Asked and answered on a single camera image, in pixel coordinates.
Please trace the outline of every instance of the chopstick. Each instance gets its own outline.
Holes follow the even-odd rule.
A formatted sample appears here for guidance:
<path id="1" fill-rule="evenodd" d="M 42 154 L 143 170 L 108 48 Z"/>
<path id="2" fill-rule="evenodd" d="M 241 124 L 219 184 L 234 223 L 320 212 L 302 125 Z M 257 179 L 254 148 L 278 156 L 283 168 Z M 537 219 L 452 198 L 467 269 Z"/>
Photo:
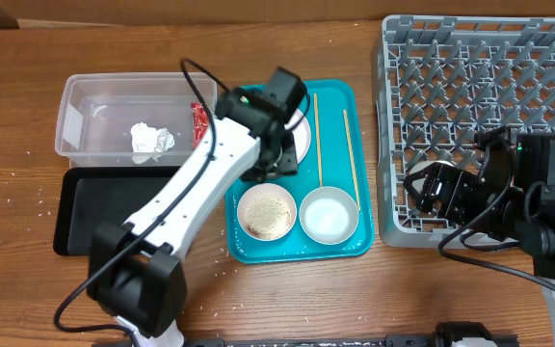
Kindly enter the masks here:
<path id="1" fill-rule="evenodd" d="M 323 186 L 323 160 L 320 151 L 320 126 L 318 124 L 318 95 L 314 93 L 314 123 L 316 124 L 316 151 L 318 152 L 318 180 Z"/>
<path id="2" fill-rule="evenodd" d="M 358 197 L 357 169 L 355 168 L 355 157 L 353 156 L 353 143 L 351 142 L 351 127 L 348 124 L 348 115 L 346 114 L 346 110 L 344 110 L 344 127 L 346 128 L 346 140 L 348 141 L 348 152 L 351 155 L 351 172 L 353 173 L 353 184 L 355 184 L 355 195 L 357 196 L 357 210 L 360 211 L 361 200 Z"/>

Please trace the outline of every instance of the red snack package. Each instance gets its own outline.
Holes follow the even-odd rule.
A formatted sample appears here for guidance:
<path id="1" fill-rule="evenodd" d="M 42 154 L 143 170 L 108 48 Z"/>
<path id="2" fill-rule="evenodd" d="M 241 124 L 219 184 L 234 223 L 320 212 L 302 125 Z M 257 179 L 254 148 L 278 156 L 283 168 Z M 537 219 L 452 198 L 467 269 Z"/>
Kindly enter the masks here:
<path id="1" fill-rule="evenodd" d="M 196 148 L 209 127 L 209 118 L 199 102 L 193 102 L 190 106 L 194 114 L 194 139 L 192 141 L 192 148 Z"/>

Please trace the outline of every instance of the wooden surface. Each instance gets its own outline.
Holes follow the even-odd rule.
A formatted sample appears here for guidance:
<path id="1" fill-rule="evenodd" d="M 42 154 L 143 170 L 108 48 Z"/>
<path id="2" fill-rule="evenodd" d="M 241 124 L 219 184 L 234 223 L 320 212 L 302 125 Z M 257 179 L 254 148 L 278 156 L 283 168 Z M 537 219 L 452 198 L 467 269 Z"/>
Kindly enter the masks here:
<path id="1" fill-rule="evenodd" d="M 64 334 L 52 325 L 57 305 L 87 275 L 85 257 L 52 251 L 68 166 L 53 140 L 70 75 L 173 71 L 185 56 L 228 86 L 261 83 L 277 65 L 304 79 L 342 79 L 357 97 L 376 209 L 370 50 L 379 31 L 377 21 L 0 31 L 0 346 L 88 346 L 119 338 Z M 186 260 L 189 295 L 177 324 L 190 338 L 429 333 L 439 321 L 473 320 L 495 333 L 518 334 L 525 347 L 551 345 L 534 284 L 441 258 L 435 250 L 389 248 L 378 233 L 361 257 L 247 266 L 222 252 L 224 214 L 220 203 Z M 529 257 L 518 251 L 476 255 L 532 271 Z M 83 294 L 64 321 L 111 318 Z"/>

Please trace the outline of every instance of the black cable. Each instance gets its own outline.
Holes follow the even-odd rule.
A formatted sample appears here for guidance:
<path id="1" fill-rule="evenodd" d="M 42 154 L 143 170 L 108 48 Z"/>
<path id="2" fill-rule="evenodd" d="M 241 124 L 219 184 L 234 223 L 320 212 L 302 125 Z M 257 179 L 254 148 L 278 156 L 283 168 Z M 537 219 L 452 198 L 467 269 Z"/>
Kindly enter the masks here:
<path id="1" fill-rule="evenodd" d="M 509 274 L 509 275 L 513 275 L 513 276 L 516 276 L 516 277 L 519 277 L 519 278 L 522 278 L 522 279 L 525 279 L 525 280 L 529 280 L 529 281 L 532 281 L 532 282 L 534 282 L 534 283 L 536 283 L 540 286 L 543 286 L 543 287 L 555 292 L 555 284 L 548 281 L 548 280 L 538 278 L 534 275 L 530 275 L 530 274 L 525 273 L 523 271 L 519 271 L 517 269 L 510 268 L 510 267 L 507 267 L 507 266 L 494 264 L 494 263 L 484 261 L 484 260 L 473 259 L 473 258 L 470 258 L 470 257 L 467 257 L 467 256 L 461 256 L 461 255 L 457 255 L 457 254 L 450 254 L 450 253 L 448 253 L 444 250 L 444 247 L 449 242 L 451 242 L 451 240 L 455 239 L 456 237 L 458 237 L 458 235 L 462 234 L 465 230 L 467 230 L 467 229 L 471 228 L 472 226 L 476 225 L 482 218 L 484 218 L 492 210 L 492 208 L 509 191 L 509 188 L 511 187 L 511 180 L 513 179 L 513 154 L 506 147 L 505 147 L 505 149 L 507 151 L 509 151 L 509 160 L 510 160 L 510 163 L 509 163 L 509 165 L 510 165 L 510 174 L 509 174 L 509 179 L 507 180 L 507 185 L 502 190 L 500 195 L 496 199 L 494 199 L 494 201 L 485 210 L 483 210 L 483 212 L 481 212 L 477 217 L 475 217 L 472 221 L 468 222 L 467 224 L 463 225 L 462 227 L 460 227 L 457 230 L 455 230 L 454 232 L 452 232 L 449 236 L 442 239 L 442 241 L 440 241 L 440 243 L 438 244 L 438 253 L 440 255 L 446 257 L 446 258 L 449 258 L 449 259 L 455 260 L 455 261 L 459 261 L 459 262 L 462 262 L 464 264 L 480 266 L 480 267 L 483 267 L 483 268 L 486 268 L 486 269 L 499 271 L 499 272 L 502 272 L 502 273 L 505 273 L 505 274 Z"/>
<path id="2" fill-rule="evenodd" d="M 530 215 L 530 199 L 532 198 L 532 195 L 535 193 L 535 189 L 537 189 L 537 187 L 542 187 L 545 185 L 545 182 L 543 181 L 536 181 L 533 182 L 530 187 L 528 187 L 528 190 L 526 190 L 526 194 L 524 195 L 524 220 L 528 223 L 531 223 L 531 218 L 532 217 L 537 217 L 538 214 L 531 216 Z"/>
<path id="3" fill-rule="evenodd" d="M 480 251 L 480 252 L 496 252 L 496 251 L 503 251 L 503 250 L 508 250 L 510 248 L 513 247 L 519 247 L 519 242 L 518 241 L 511 241 L 511 242 L 506 242 L 506 243 L 501 243 L 499 245 L 486 245 L 486 246 L 474 246 L 474 245 L 469 245 L 466 243 L 466 240 L 476 234 L 477 231 L 475 230 L 471 230 L 465 234 L 460 235 L 460 242 L 462 242 L 463 246 L 470 249 L 470 250 L 474 250 L 474 251 Z"/>
<path id="4" fill-rule="evenodd" d="M 101 330 L 119 330 L 119 331 L 122 331 L 122 332 L 124 332 L 124 333 L 126 333 L 130 336 L 130 339 L 132 340 L 132 345 L 133 346 L 135 346 L 135 347 L 139 346 L 138 339 L 134 335 L 134 332 L 131 329 L 129 329 L 127 327 L 124 327 L 122 325 L 103 324 L 103 325 L 93 325 L 93 326 L 85 326 L 85 327 L 68 327 L 66 325 L 63 325 L 60 322 L 60 320 L 61 320 L 62 314 L 64 313 L 64 310 L 72 303 L 72 301 L 74 301 L 74 299 L 76 299 L 83 291 L 85 291 L 85 289 L 87 289 L 88 286 L 90 286 L 96 280 L 98 280 L 106 271 L 108 271 L 110 268 L 112 268 L 122 258 L 124 258 L 125 256 L 127 256 L 127 255 L 136 251 L 137 247 L 141 244 L 141 242 L 143 242 L 143 240 L 156 227 L 158 227 L 164 221 L 164 219 L 174 210 L 174 208 L 192 190 L 192 188 L 198 182 L 198 180 L 200 179 L 202 174 L 204 174 L 205 170 L 207 169 L 207 167 L 209 166 L 209 164 L 212 161 L 213 154 L 215 153 L 216 142 L 217 142 L 216 141 L 216 125 L 215 125 L 215 122 L 213 121 L 213 114 L 211 113 L 211 109 L 209 109 L 209 107 L 207 106 L 206 102 L 204 101 L 204 98 L 202 97 L 202 95 L 198 91 L 197 86 L 192 81 L 192 78 L 190 77 L 190 74 L 188 73 L 188 70 L 185 67 L 186 63 L 189 63 L 190 65 L 192 65 L 192 66 L 196 67 L 197 69 L 199 69 L 200 71 L 204 72 L 207 76 L 209 76 L 211 79 L 216 81 L 216 83 L 219 84 L 220 87 L 225 89 L 226 92 L 228 92 L 228 88 L 219 79 L 217 79 L 215 76 L 213 76 L 211 73 L 209 73 L 209 71 L 207 71 L 204 67 L 201 67 L 197 63 L 195 63 L 195 62 L 193 62 L 193 61 L 191 61 L 187 58 L 184 58 L 184 59 L 181 60 L 181 62 L 180 62 L 181 71 L 183 72 L 183 75 L 185 76 L 185 79 L 188 82 L 188 84 L 190 85 L 190 88 L 194 92 L 195 96 L 198 98 L 198 101 L 200 101 L 200 104 L 202 104 L 202 108 L 204 109 L 204 112 L 206 112 L 207 118 L 208 118 L 208 121 L 209 121 L 209 128 L 211 130 L 211 147 L 209 148 L 209 153 L 207 155 L 207 159 L 205 159 L 204 163 L 200 167 L 200 170 L 198 170 L 197 174 L 194 176 L 194 178 L 192 178 L 192 180 L 190 181 L 190 183 L 188 183 L 188 185 L 185 187 L 185 189 L 183 189 L 183 191 L 171 202 L 171 204 L 169 204 L 169 206 L 164 210 L 164 212 L 162 212 L 160 215 L 158 215 L 156 217 L 155 221 L 153 221 L 153 223 L 151 223 L 151 225 L 147 229 L 145 229 L 145 231 L 143 231 L 132 243 L 130 243 L 127 247 L 125 247 L 121 252 L 119 252 L 117 255 L 112 257 L 108 262 L 106 262 L 106 264 L 104 264 L 99 270 L 94 272 L 88 279 L 83 281 L 59 305 L 59 307 L 55 311 L 55 315 L 53 316 L 53 321 L 55 323 L 55 326 L 63 332 L 67 332 L 67 333 L 85 333 L 85 332 L 95 332 L 95 331 L 101 331 Z"/>
<path id="5" fill-rule="evenodd" d="M 301 124 L 301 122 L 304 121 L 304 118 L 307 117 L 307 112 L 309 111 L 309 104 L 311 103 L 309 93 L 305 94 L 305 99 L 307 100 L 307 107 L 305 108 L 304 114 L 299 118 L 299 120 L 297 120 L 296 123 L 293 124 L 293 126 L 286 129 L 286 131 L 293 132 L 297 128 L 297 126 L 299 126 L 299 124 Z"/>

